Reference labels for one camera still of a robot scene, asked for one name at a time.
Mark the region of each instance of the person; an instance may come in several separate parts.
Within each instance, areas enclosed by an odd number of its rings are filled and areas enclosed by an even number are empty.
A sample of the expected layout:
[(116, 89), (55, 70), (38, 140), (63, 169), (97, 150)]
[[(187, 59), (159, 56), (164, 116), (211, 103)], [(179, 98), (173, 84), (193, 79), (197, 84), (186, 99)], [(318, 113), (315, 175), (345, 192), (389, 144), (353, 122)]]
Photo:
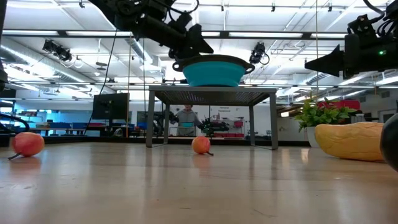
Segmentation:
[[(178, 117), (178, 136), (195, 136), (195, 127), (201, 125), (197, 114), (192, 110), (193, 105), (184, 105), (184, 109), (180, 110), (176, 116)], [(187, 123), (191, 123), (191, 128), (187, 128)]]

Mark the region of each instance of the green plant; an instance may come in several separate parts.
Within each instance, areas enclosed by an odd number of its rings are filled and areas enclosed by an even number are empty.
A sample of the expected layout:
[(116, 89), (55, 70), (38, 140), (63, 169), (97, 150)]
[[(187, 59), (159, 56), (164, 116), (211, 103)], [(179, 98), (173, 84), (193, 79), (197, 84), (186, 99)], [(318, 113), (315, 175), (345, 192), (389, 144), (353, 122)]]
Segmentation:
[(348, 107), (337, 108), (334, 103), (325, 98), (325, 104), (318, 107), (312, 99), (304, 100), (302, 114), (297, 115), (294, 119), (300, 121), (299, 132), (303, 128), (315, 127), (318, 124), (339, 124), (342, 119), (349, 118), (348, 114), (356, 110)]

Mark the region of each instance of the white pot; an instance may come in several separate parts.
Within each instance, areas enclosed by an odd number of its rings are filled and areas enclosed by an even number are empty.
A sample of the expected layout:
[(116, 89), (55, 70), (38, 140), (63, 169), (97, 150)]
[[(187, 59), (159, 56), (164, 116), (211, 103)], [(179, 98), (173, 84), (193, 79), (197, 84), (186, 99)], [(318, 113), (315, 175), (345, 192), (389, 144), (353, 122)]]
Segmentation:
[(311, 147), (319, 148), (317, 140), (315, 139), (315, 127), (307, 127), (307, 137)]

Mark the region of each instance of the floor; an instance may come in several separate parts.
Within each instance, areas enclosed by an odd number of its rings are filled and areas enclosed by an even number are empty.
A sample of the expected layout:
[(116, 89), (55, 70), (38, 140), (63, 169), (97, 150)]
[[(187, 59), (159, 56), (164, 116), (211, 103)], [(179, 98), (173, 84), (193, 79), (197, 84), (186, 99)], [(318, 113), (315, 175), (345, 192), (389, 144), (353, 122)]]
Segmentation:
[(48, 145), (0, 150), (0, 223), (398, 223), (398, 174), (320, 149)]

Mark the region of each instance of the teal bowl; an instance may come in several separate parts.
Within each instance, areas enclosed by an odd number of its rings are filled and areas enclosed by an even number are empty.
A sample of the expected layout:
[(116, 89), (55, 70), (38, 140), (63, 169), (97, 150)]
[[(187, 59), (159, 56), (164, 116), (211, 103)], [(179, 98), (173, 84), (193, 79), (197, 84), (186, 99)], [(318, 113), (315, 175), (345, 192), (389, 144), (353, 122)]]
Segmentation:
[(190, 86), (237, 87), (255, 67), (229, 55), (201, 55), (175, 62), (173, 69), (182, 72)]

